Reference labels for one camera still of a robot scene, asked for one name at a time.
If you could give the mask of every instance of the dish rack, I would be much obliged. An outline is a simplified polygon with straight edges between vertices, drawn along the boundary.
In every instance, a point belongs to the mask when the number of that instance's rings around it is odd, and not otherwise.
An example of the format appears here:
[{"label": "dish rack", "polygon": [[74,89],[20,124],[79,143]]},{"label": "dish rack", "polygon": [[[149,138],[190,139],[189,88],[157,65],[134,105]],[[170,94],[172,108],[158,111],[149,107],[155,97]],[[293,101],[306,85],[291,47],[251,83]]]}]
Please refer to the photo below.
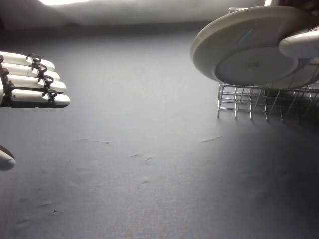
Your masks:
[{"label": "dish rack", "polygon": [[270,117],[287,119],[319,120],[319,81],[301,89],[264,88],[258,86],[236,86],[219,84],[217,117],[221,110],[233,111],[235,118],[241,112],[249,113],[250,120],[256,114],[264,114],[266,121]]}]

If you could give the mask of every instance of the gray table surface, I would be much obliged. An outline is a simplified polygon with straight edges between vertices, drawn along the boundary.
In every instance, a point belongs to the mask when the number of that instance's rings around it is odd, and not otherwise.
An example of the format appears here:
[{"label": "gray table surface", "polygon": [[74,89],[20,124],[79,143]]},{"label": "gray table surface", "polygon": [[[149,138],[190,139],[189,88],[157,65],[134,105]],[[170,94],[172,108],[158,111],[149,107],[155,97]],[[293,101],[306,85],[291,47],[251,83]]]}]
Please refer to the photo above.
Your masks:
[{"label": "gray table surface", "polygon": [[217,119],[190,59],[202,26],[0,34],[54,62],[72,101],[1,109],[1,239],[318,238],[318,131]]}]

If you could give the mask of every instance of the wire dish rack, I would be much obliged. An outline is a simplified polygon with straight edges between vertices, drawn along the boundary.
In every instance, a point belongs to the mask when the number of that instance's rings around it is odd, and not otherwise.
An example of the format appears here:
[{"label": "wire dish rack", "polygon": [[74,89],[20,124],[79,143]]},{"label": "wire dish rack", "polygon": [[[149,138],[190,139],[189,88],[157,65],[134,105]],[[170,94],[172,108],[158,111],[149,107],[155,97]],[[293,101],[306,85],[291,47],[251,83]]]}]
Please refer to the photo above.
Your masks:
[{"label": "wire dish rack", "polygon": [[319,82],[301,89],[272,90],[258,86],[219,84],[217,117],[221,110],[249,113],[252,120],[256,114],[264,114],[266,121],[273,116],[281,117],[282,123],[294,118],[319,120]]}]

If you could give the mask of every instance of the bright light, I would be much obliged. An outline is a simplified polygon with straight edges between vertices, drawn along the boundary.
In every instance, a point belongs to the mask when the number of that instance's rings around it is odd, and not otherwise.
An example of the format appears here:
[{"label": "bright light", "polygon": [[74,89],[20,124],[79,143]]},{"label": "bright light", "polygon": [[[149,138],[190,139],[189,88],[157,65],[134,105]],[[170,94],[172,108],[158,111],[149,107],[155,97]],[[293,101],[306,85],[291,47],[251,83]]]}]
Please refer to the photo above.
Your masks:
[{"label": "bright light", "polygon": [[86,2],[90,0],[39,0],[39,1],[48,6],[60,6],[60,5],[77,3],[77,2]]}]

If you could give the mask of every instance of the white robotic hand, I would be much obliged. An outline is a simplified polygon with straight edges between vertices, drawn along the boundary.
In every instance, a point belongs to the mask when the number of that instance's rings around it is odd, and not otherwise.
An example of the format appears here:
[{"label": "white robotic hand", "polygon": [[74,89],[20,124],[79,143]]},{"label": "white robotic hand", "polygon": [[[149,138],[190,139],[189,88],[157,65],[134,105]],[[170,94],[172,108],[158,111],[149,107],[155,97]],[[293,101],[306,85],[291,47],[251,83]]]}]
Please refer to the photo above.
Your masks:
[{"label": "white robotic hand", "polygon": [[[62,108],[70,98],[52,62],[35,54],[0,52],[0,107]],[[13,154],[0,145],[0,170],[15,166]]]}]

